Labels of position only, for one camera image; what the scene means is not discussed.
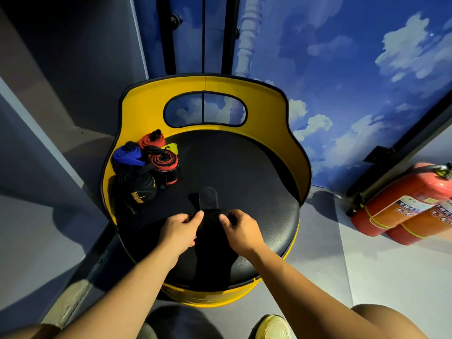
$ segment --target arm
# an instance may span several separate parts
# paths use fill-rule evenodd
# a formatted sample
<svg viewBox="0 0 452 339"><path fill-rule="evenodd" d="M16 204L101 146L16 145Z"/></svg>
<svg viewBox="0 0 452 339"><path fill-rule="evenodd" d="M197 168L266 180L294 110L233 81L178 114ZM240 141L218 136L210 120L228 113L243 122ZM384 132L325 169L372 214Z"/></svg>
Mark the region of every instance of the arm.
<svg viewBox="0 0 452 339"><path fill-rule="evenodd" d="M157 247L56 338L135 339L166 275L176 265L178 257L194 245L196 229L203 216L200 211L188 223L184 223L187 214L168 218Z"/></svg>
<svg viewBox="0 0 452 339"><path fill-rule="evenodd" d="M388 339L375 325L317 287L264 243L257 222L232 210L237 225L220 215L231 248L249 260L298 338Z"/></svg>

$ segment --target blue wall with clouds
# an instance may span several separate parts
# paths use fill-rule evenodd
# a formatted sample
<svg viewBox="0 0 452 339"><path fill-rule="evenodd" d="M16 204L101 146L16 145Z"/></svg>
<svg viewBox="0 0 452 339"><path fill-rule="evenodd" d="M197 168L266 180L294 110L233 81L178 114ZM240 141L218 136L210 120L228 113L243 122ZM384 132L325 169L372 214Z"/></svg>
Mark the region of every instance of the blue wall with clouds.
<svg viewBox="0 0 452 339"><path fill-rule="evenodd" d="M205 71L219 72L226 0L207 1ZM178 72L200 72L202 0L171 5L185 23ZM142 13L143 38L156 14ZM452 0L241 0L238 26L233 73L286 93L314 185L344 192L376 145L392 146L452 87ZM162 61L143 41L146 60Z"/></svg>

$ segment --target forearm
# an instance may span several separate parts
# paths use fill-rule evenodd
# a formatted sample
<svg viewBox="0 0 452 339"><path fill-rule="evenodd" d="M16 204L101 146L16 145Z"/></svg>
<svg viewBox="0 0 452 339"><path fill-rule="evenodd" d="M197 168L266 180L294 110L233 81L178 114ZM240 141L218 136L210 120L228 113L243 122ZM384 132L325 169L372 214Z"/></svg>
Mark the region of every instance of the forearm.
<svg viewBox="0 0 452 339"><path fill-rule="evenodd" d="M267 247L250 257L298 338L387 339Z"/></svg>
<svg viewBox="0 0 452 339"><path fill-rule="evenodd" d="M135 339L177 259L169 250L158 246L57 338Z"/></svg>

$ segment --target floor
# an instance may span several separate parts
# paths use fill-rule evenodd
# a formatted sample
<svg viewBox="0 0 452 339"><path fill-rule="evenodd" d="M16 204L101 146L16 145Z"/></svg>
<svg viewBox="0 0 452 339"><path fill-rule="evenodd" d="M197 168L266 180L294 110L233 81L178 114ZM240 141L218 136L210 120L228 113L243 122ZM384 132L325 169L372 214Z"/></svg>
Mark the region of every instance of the floor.
<svg viewBox="0 0 452 339"><path fill-rule="evenodd" d="M312 187L300 210L300 230L287 261L348 307L376 303L412 319L430 339L449 338L452 322L452 242L426 239L405 247L385 236L357 232L347 205ZM102 273L93 281L71 320L99 299L132 267L113 242ZM219 308L195 309L158 299L149 322L159 338L248 338L265 314L281 314L265 284Z"/></svg>

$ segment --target person's right hand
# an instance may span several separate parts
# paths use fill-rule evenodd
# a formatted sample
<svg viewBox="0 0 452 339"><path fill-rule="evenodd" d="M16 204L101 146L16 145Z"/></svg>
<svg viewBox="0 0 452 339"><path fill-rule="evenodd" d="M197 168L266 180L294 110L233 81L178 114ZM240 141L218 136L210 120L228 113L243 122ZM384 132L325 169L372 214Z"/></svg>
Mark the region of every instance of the person's right hand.
<svg viewBox="0 0 452 339"><path fill-rule="evenodd" d="M249 260L254 252L266 247L259 226L256 220L241 210L230 210L229 214L237 218L236 225L220 214L220 222L226 232L229 245L237 254Z"/></svg>

